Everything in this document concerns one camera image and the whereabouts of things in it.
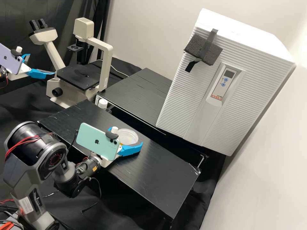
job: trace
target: black table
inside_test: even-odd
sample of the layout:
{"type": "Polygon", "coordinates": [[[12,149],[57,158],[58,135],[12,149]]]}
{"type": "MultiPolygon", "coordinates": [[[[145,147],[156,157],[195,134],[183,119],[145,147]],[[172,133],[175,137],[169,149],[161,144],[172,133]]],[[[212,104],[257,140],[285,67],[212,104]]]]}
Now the black table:
{"type": "MultiPolygon", "coordinates": [[[[129,128],[121,120],[85,100],[39,121],[39,125],[71,143],[75,130],[85,122],[100,130],[111,126],[129,128]]],[[[143,147],[138,155],[119,158],[107,170],[150,203],[174,219],[199,173],[137,130],[143,147]]],[[[78,144],[74,147],[85,155],[90,151],[78,144]]]]}
{"type": "Polygon", "coordinates": [[[154,127],[171,84],[170,79],[145,68],[98,95],[154,127]]]}

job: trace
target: black platform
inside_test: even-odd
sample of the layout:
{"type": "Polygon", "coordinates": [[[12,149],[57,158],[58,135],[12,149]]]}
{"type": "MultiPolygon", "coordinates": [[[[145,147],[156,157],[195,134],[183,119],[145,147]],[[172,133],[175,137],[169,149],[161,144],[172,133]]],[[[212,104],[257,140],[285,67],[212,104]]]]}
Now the black platform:
{"type": "Polygon", "coordinates": [[[85,91],[99,84],[100,71],[100,68],[91,63],[75,64],[59,69],[57,77],[85,91]]]}
{"type": "MultiPolygon", "coordinates": [[[[87,100],[42,119],[39,125],[71,143],[82,122],[100,130],[111,126],[134,130],[87,100]]],[[[119,158],[106,169],[173,219],[199,174],[193,166],[136,132],[144,143],[141,152],[119,158]]],[[[85,155],[90,154],[76,143],[74,147],[85,155]]]]}
{"type": "Polygon", "coordinates": [[[98,92],[114,106],[155,126],[172,81],[145,68],[98,92]]]}

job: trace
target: cable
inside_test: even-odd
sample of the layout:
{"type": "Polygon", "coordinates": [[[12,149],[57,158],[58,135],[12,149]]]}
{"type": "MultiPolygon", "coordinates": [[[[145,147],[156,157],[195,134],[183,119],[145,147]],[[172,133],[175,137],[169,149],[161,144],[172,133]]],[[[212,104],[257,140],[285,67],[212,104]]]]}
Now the cable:
{"type": "Polygon", "coordinates": [[[75,142],[75,140],[76,140],[76,138],[77,138],[78,132],[79,132],[79,130],[76,129],[74,139],[73,139],[72,143],[70,144],[70,146],[68,147],[67,150],[70,150],[70,148],[73,146],[73,143],[75,142]]]}
{"type": "Polygon", "coordinates": [[[3,87],[1,87],[0,89],[3,89],[3,88],[5,88],[5,87],[7,87],[8,84],[9,84],[9,80],[6,78],[6,85],[3,86],[3,87]]]}
{"type": "Polygon", "coordinates": [[[4,204],[5,202],[8,201],[15,202],[13,199],[5,199],[5,200],[0,200],[0,203],[4,204]]]}
{"type": "Polygon", "coordinates": [[[21,225],[21,223],[18,223],[18,222],[14,221],[14,220],[0,220],[0,222],[1,222],[1,223],[3,223],[3,222],[12,222],[12,223],[14,223],[14,225],[15,225],[16,227],[18,227],[18,228],[24,230],[24,228],[23,228],[23,226],[21,225]]]}
{"type": "Polygon", "coordinates": [[[118,71],[116,68],[114,68],[114,66],[113,65],[111,65],[111,67],[116,71],[116,72],[118,72],[118,73],[121,73],[122,75],[125,75],[126,77],[129,77],[127,74],[125,74],[125,73],[123,73],[123,72],[120,72],[120,71],[118,71]]]}
{"type": "Polygon", "coordinates": [[[60,221],[59,219],[57,219],[54,215],[52,215],[50,213],[50,215],[55,219],[57,220],[66,230],[73,230],[71,227],[69,227],[67,224],[63,223],[62,221],[60,221]]]}
{"type": "Polygon", "coordinates": [[[98,186],[99,186],[99,195],[100,195],[100,198],[101,198],[101,188],[100,188],[100,183],[99,183],[99,180],[97,180],[95,177],[90,177],[90,178],[89,178],[89,181],[91,181],[91,180],[95,180],[95,181],[97,181],[98,186]]]}
{"type": "Polygon", "coordinates": [[[50,196],[56,194],[57,192],[59,192],[59,190],[56,190],[55,192],[52,192],[52,193],[50,193],[50,194],[48,194],[46,196],[43,196],[43,198],[50,197],[50,196]]]}
{"type": "Polygon", "coordinates": [[[14,218],[15,220],[17,220],[16,217],[14,217],[11,213],[9,213],[8,211],[4,211],[4,210],[0,210],[0,212],[4,212],[6,213],[7,215],[9,215],[10,217],[14,218]]]}
{"type": "Polygon", "coordinates": [[[14,146],[12,146],[5,154],[5,160],[7,159],[7,157],[9,156],[9,154],[19,145],[25,144],[25,143],[33,143],[36,142],[40,139],[40,136],[35,135],[32,137],[26,137],[24,139],[22,139],[21,141],[19,141],[17,144],[15,144],[14,146]]]}
{"type": "Polygon", "coordinates": [[[121,73],[122,75],[124,75],[124,76],[126,76],[126,77],[129,77],[127,74],[125,74],[125,73],[123,73],[123,72],[120,72],[120,71],[118,71],[116,68],[114,68],[114,66],[113,65],[111,65],[111,67],[116,71],[116,72],[118,72],[118,73],[121,73]]]}
{"type": "Polygon", "coordinates": [[[6,204],[0,204],[0,208],[6,208],[6,209],[14,209],[14,210],[17,210],[18,208],[17,207],[13,207],[13,206],[7,206],[6,204]]]}
{"type": "Polygon", "coordinates": [[[94,204],[92,204],[91,206],[89,206],[88,208],[86,209],[82,209],[80,210],[80,212],[82,213],[82,215],[84,214],[84,212],[86,212],[87,210],[89,210],[90,208],[92,208],[93,206],[95,206],[98,202],[95,202],[94,204]]]}

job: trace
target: black strap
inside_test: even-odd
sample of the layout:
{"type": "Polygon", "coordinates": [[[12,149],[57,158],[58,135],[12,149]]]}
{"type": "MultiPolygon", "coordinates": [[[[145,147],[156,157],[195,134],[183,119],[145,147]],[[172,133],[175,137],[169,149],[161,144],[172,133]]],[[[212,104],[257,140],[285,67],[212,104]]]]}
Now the black strap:
{"type": "Polygon", "coordinates": [[[194,61],[191,61],[187,67],[185,68],[185,71],[187,71],[188,73],[191,72],[192,68],[194,67],[194,65],[196,63],[199,63],[201,60],[204,59],[206,53],[208,52],[211,44],[213,43],[213,40],[217,34],[218,30],[217,29],[212,29],[205,44],[204,47],[199,51],[199,53],[197,54],[197,58],[194,61]]]}

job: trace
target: label sticker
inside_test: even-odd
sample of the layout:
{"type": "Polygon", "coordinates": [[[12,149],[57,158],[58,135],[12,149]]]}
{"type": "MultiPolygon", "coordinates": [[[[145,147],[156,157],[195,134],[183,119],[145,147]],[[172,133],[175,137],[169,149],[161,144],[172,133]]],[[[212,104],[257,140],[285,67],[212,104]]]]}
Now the label sticker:
{"type": "Polygon", "coordinates": [[[18,202],[25,214],[34,211],[32,204],[27,196],[25,198],[20,199],[18,202]]]}
{"type": "Polygon", "coordinates": [[[108,85],[108,77],[105,79],[104,87],[107,87],[107,85],[108,85]]]}

